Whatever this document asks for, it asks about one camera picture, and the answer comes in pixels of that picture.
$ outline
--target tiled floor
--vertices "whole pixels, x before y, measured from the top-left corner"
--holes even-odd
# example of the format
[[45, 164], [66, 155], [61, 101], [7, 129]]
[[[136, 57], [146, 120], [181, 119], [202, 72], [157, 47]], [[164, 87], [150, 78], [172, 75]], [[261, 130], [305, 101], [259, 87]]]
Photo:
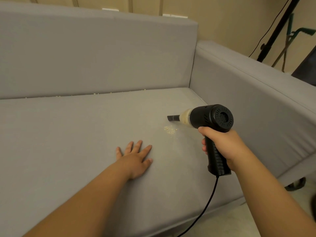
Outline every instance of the tiled floor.
[[[309, 202], [316, 193], [316, 183], [307, 182], [297, 191], [290, 192], [301, 207], [311, 215]], [[212, 219], [197, 222], [195, 226], [184, 235], [185, 237], [260, 237], [255, 222], [247, 204]]]

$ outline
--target person's right arm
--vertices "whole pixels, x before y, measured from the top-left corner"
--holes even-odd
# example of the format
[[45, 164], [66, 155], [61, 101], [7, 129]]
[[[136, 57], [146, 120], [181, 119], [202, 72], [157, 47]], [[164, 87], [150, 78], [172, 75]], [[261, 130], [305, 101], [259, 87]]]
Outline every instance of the person's right arm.
[[[279, 181], [243, 143], [236, 131], [209, 127], [199, 132], [214, 141], [235, 171], [250, 212], [262, 237], [314, 237], [316, 223], [295, 202]], [[205, 139], [202, 140], [206, 151]]]

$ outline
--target beige wall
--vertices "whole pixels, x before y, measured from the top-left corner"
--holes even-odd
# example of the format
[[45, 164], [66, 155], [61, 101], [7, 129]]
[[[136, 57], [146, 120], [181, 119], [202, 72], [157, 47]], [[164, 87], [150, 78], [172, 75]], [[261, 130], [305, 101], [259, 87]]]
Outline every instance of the beige wall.
[[[215, 42], [250, 55], [260, 38], [268, 30], [275, 16], [287, 0], [37, 0], [42, 4], [54, 4], [86, 8], [116, 8], [123, 12], [161, 15], [175, 14], [188, 16], [199, 23], [198, 38], [214, 40]], [[293, 29], [299, 27], [316, 28], [316, 0], [301, 0], [295, 9]], [[279, 16], [270, 32], [261, 41], [267, 42]], [[285, 31], [273, 45], [264, 63], [272, 65], [284, 47]], [[256, 59], [260, 45], [251, 56]], [[313, 37], [300, 34], [288, 51], [285, 71], [292, 72], [302, 62], [306, 55], [316, 45], [316, 35]], [[280, 69], [282, 61], [276, 68]]]

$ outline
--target black wire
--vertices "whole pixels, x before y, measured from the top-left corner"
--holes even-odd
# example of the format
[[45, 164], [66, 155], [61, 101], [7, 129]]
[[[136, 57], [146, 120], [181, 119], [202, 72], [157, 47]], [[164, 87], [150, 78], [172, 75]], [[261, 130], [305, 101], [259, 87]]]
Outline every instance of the black wire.
[[182, 233], [181, 233], [180, 235], [178, 235], [177, 237], [180, 237], [180, 236], [184, 235], [186, 232], [188, 232], [189, 229], [191, 229], [192, 226], [198, 221], [198, 219], [204, 214], [204, 212], [206, 211], [207, 207], [209, 206], [209, 204], [210, 204], [210, 202], [211, 202], [211, 200], [212, 200], [212, 198], [213, 198], [213, 195], [214, 195], [214, 193], [215, 193], [215, 189], [216, 189], [217, 182], [218, 182], [218, 177], [219, 177], [219, 176], [216, 176], [216, 182], [215, 182], [215, 185], [214, 185], [214, 189], [213, 189], [212, 195], [211, 195], [211, 197], [210, 197], [208, 203], [206, 204], [204, 210], [202, 211], [202, 213], [195, 219], [195, 221], [190, 225], [189, 228], [187, 228], [184, 232], [182, 232]]
[[[261, 40], [266, 36], [266, 34], [270, 31], [271, 27], [273, 26], [274, 22], [276, 21], [277, 17], [280, 15], [280, 13], [283, 11], [283, 9], [285, 8], [286, 4], [289, 2], [289, 0], [286, 1], [286, 3], [284, 4], [284, 6], [282, 7], [281, 11], [279, 12], [279, 14], [275, 17], [273, 23], [271, 24], [270, 28], [267, 30], [267, 32], [263, 35], [263, 37], [260, 39], [260, 41], [258, 42], [258, 45], [260, 44]], [[258, 45], [256, 46], [256, 48], [254, 49], [254, 51], [250, 54], [251, 55], [255, 52], [255, 50], [257, 49]]]

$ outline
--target pile of crumbs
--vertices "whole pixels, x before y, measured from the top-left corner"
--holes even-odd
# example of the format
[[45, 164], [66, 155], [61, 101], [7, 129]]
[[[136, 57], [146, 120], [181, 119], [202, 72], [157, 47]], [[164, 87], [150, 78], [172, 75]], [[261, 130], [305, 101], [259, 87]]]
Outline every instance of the pile of crumbs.
[[172, 125], [171, 126], [165, 126], [165, 131], [167, 131], [167, 133], [168, 134], [171, 134], [171, 135], [173, 135], [178, 129], [174, 129], [173, 127], [172, 127]]

